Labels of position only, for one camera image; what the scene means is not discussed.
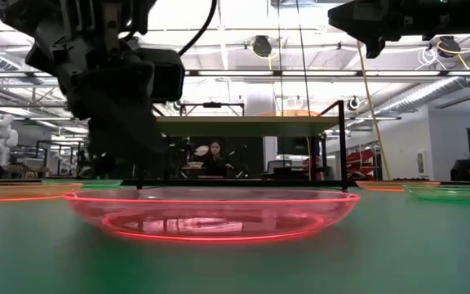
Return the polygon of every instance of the green table surface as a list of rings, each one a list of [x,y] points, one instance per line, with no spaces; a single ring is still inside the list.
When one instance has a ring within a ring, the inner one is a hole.
[[[470,205],[352,192],[320,234],[245,246],[126,241],[64,200],[0,203],[0,294],[470,293]]]

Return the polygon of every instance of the humanoid robot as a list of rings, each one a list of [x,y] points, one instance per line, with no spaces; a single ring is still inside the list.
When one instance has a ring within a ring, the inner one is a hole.
[[[2,167],[8,164],[10,157],[10,147],[16,147],[18,134],[12,129],[14,116],[11,114],[0,114],[0,165]]]

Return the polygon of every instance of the white robot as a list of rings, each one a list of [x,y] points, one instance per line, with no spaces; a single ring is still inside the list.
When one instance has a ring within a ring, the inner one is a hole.
[[[12,130],[11,124],[14,116],[11,114],[0,114],[0,165],[8,165],[10,147],[17,146],[17,131]]]
[[[75,159],[70,162],[70,159],[64,158],[61,154],[59,153],[54,153],[54,157],[57,158],[59,161],[61,161],[61,165],[64,167],[67,167],[71,171],[76,171],[78,166],[75,164]]]

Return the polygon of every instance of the pink plastic bowl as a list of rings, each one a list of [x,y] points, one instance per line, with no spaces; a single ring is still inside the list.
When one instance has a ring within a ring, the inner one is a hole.
[[[250,242],[316,233],[342,220],[360,197],[301,189],[156,188],[64,198],[82,219],[123,237]]]

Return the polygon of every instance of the orange plate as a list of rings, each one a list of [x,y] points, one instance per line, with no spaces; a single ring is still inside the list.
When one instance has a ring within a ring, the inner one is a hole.
[[[440,185],[441,182],[423,180],[358,180],[357,185],[368,191],[404,192],[404,185]]]
[[[0,183],[0,202],[52,199],[76,192],[82,184]]]

